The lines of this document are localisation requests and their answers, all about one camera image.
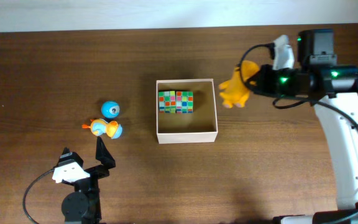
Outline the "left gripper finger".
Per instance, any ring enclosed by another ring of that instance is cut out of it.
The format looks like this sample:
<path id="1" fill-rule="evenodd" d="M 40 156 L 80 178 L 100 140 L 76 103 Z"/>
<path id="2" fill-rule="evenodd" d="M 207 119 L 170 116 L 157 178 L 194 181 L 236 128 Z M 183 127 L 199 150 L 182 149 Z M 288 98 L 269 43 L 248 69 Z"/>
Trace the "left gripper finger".
<path id="1" fill-rule="evenodd" d="M 71 152 L 69 148 L 65 147 L 59 157 L 57 167 L 71 164 L 72 162 L 76 162 L 80 167 L 83 167 L 83 159 L 76 152 Z"/>
<path id="2" fill-rule="evenodd" d="M 116 166 L 116 161 L 107 150 L 101 137 L 96 140 L 96 160 L 98 160 L 105 168 L 112 169 Z"/>

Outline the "orange blue duck toy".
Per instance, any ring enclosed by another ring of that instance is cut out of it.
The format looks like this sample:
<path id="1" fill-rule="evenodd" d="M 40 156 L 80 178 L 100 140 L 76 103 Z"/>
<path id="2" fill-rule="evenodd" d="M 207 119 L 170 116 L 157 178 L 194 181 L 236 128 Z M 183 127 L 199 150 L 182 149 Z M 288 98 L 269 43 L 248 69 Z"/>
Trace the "orange blue duck toy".
<path id="1" fill-rule="evenodd" d="M 106 134 L 111 139 L 117 139 L 123 132 L 122 126 L 117 121 L 107 122 L 104 119 L 91 119 L 91 124 L 82 124 L 83 129 L 89 129 L 95 136 Z"/>

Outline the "blue ball toy with eye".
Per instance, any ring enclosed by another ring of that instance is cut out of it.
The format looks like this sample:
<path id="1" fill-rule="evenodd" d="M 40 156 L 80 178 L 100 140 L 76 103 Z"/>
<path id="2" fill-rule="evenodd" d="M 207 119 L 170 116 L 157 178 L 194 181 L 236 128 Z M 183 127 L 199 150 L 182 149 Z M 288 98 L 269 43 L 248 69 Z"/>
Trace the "blue ball toy with eye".
<path id="1" fill-rule="evenodd" d="M 101 107 L 101 113 L 105 118 L 113 119 L 120 113 L 120 106 L 115 101 L 106 101 Z"/>

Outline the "yellow rubber duck toy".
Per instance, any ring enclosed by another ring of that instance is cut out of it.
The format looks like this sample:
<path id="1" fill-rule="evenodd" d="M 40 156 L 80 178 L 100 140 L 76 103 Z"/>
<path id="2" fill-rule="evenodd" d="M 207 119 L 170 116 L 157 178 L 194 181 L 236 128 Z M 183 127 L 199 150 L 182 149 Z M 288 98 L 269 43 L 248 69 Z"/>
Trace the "yellow rubber duck toy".
<path id="1" fill-rule="evenodd" d="M 249 60 L 243 61 L 241 66 L 234 67 L 231 79 L 219 84 L 221 90 L 219 95 L 223 99 L 224 107 L 245 107 L 245 103 L 250 97 L 250 90 L 244 85 L 244 82 L 259 70 L 259 66 Z"/>

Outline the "Rubik's cube one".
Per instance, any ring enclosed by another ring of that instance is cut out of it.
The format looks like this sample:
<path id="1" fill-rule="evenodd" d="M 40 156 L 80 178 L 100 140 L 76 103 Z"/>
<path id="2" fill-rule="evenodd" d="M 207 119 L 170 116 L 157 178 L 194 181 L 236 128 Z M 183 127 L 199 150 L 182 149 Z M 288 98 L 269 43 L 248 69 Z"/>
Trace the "Rubik's cube one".
<path id="1" fill-rule="evenodd" d="M 158 92 L 158 111 L 160 113 L 176 113 L 176 92 L 160 91 Z"/>
<path id="2" fill-rule="evenodd" d="M 192 91 L 176 92 L 176 112 L 181 114 L 193 113 L 194 95 Z"/>

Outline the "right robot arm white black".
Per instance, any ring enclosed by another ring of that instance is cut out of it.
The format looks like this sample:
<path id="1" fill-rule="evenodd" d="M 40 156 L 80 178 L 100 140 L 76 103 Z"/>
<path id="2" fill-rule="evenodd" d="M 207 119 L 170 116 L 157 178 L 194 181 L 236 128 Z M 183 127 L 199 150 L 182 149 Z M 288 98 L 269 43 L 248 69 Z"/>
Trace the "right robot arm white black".
<path id="1" fill-rule="evenodd" d="M 329 146 L 337 210 L 275 217 L 274 223 L 358 223 L 358 68 L 337 64 L 334 32 L 299 32 L 298 54 L 288 37 L 266 44 L 273 59 L 246 81 L 255 94 L 309 103 Z"/>

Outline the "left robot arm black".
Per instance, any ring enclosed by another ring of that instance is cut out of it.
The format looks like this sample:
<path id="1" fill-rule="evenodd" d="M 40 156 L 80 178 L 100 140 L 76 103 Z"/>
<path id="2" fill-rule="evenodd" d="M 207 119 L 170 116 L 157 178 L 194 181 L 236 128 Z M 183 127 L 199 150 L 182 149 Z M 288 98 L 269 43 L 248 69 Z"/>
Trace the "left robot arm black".
<path id="1" fill-rule="evenodd" d="M 74 187 L 62 202 L 65 223 L 93 224 L 102 219 L 98 181 L 109 176 L 116 162 L 101 137 L 96 140 L 96 160 L 100 165 L 84 169 L 83 159 L 66 147 L 57 162 L 52 179 Z"/>

